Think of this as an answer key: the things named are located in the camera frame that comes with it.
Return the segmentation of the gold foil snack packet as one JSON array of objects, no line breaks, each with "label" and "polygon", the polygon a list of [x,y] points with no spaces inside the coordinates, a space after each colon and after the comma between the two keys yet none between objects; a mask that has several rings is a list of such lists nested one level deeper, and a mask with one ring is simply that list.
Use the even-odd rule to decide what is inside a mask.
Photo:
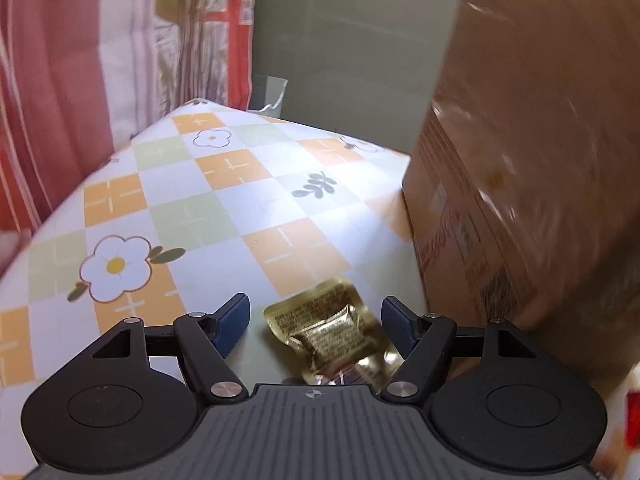
[{"label": "gold foil snack packet", "polygon": [[346,278],[330,278],[272,304],[264,319],[273,336],[294,351],[308,385],[369,384],[378,391],[404,364]]}]

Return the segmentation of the checkered floral tablecloth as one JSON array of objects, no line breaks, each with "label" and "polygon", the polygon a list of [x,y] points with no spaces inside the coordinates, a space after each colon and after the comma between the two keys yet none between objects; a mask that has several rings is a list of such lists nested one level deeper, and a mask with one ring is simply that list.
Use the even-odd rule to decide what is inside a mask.
[{"label": "checkered floral tablecloth", "polygon": [[296,375],[265,307],[342,276],[378,312],[426,308],[401,196],[406,155],[195,102],[135,136],[44,222],[1,280],[1,474],[35,465],[27,397],[123,318],[167,325],[250,298],[230,364],[245,385]]}]

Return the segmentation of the brown cardboard box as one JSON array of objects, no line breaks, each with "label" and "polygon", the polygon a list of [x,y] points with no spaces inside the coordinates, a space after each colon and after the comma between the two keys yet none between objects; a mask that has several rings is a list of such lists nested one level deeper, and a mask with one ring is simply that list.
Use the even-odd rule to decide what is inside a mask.
[{"label": "brown cardboard box", "polygon": [[639,0],[461,0],[402,182],[428,306],[639,362]]}]

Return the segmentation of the pink printed backdrop curtain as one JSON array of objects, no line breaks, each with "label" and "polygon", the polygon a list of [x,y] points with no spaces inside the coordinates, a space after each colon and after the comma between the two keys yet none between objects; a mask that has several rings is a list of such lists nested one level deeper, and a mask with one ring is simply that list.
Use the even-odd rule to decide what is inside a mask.
[{"label": "pink printed backdrop curtain", "polygon": [[255,0],[1,0],[1,262],[178,106],[246,110]]}]

